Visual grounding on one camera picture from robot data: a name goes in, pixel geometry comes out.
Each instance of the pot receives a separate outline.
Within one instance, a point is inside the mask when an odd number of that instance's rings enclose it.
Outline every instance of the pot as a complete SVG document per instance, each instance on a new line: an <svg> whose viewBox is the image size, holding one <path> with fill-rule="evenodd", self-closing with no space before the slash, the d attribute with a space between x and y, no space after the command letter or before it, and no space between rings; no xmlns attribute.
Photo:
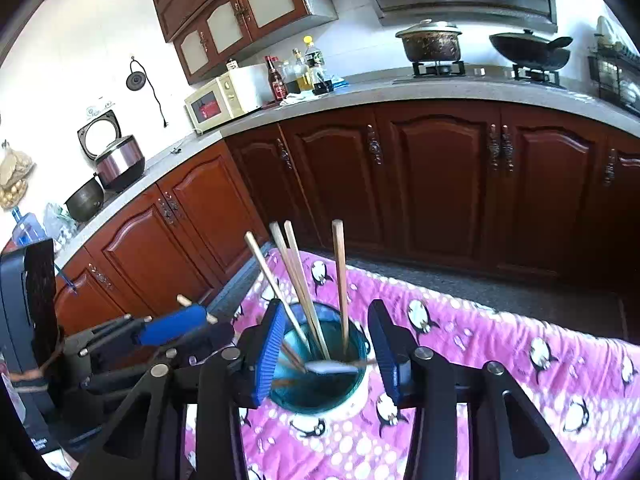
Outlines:
<svg viewBox="0 0 640 480"><path fill-rule="evenodd" d="M524 34L504 32L489 36L494 48L517 65L532 70L560 70L569 61L569 46L573 38L562 36L553 41L535 36L525 29Z"/></svg>
<svg viewBox="0 0 640 480"><path fill-rule="evenodd" d="M97 173L65 202L69 215L77 222L88 222L102 207L104 191L95 179Z"/></svg>
<svg viewBox="0 0 640 480"><path fill-rule="evenodd" d="M114 140L95 159L104 189L123 191L145 172L145 156L133 135Z"/></svg>
<svg viewBox="0 0 640 480"><path fill-rule="evenodd" d="M423 61L460 61L458 36L462 34L455 23L422 20L417 25L396 33L402 39L404 53L412 63Z"/></svg>

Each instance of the screw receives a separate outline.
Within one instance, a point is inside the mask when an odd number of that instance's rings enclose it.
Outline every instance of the screw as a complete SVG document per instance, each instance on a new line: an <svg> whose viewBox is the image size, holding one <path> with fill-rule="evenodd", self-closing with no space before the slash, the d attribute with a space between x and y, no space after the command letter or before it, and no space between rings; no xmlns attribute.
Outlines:
<svg viewBox="0 0 640 480"><path fill-rule="evenodd" d="M424 359L425 361L428 361L433 357L433 350L431 350L431 348L427 348L426 346L418 346L418 348L414 350L414 355L418 359Z"/></svg>
<svg viewBox="0 0 640 480"><path fill-rule="evenodd" d="M502 366L498 361L489 361L486 364L486 369L493 375L502 375L504 373L504 366Z"/></svg>
<svg viewBox="0 0 640 480"><path fill-rule="evenodd" d="M240 357L240 351L235 346L230 346L222 351L222 358L226 361L235 361Z"/></svg>
<svg viewBox="0 0 640 480"><path fill-rule="evenodd" d="M153 375L153 377L163 377L168 371L169 367L163 363L160 363L159 365L155 365L153 368L151 368L151 375Z"/></svg>

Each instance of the microwave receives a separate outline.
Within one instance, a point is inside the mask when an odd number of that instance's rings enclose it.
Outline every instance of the microwave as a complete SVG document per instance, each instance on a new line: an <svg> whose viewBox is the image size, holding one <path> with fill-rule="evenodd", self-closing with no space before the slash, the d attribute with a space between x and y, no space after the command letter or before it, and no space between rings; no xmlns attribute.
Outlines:
<svg viewBox="0 0 640 480"><path fill-rule="evenodd" d="M194 128L203 132L273 101L265 64L234 68L184 100Z"/></svg>

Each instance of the floor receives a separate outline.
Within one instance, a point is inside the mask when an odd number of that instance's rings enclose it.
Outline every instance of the floor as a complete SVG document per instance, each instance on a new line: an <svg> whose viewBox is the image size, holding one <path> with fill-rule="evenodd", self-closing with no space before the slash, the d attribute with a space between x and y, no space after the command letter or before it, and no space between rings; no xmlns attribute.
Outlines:
<svg viewBox="0 0 640 480"><path fill-rule="evenodd" d="M264 246L263 252L266 253L269 248L269 245ZM329 252L315 252L333 258ZM347 264L457 298L476 301L497 310L534 317L596 336L626 339L623 305L613 293L523 285L458 272L409 268L359 258L347 258ZM209 307L210 311L222 318L232 316L258 274L257 264L251 260L214 300Z"/></svg>

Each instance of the bucket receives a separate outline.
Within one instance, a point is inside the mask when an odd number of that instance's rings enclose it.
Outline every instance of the bucket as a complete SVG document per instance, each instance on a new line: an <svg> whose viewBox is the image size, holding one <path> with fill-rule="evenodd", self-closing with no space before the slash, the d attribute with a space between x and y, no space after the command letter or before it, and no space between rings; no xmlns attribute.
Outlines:
<svg viewBox="0 0 640 480"><path fill-rule="evenodd" d="M329 355L332 359L352 362L367 358L367 339L356 326L349 322L349 344L346 355L342 352L342 328L340 325L340 313L332 306L314 302L320 327L324 334ZM284 341L286 341L302 358L303 361L321 359L321 354L311 335L306 316L299 303L291 305L291 310L300 323L300 328L305 333L312 348L312 354L306 349L298 338L289 321L285 326ZM320 415L340 406L353 395L365 375L365 369L358 370L356 374L335 374L331 376L318 376L313 373L301 374L291 368L277 364L274 379L292 379L294 383L281 388L271 390L270 398L280 407L294 413L303 415Z"/></svg>

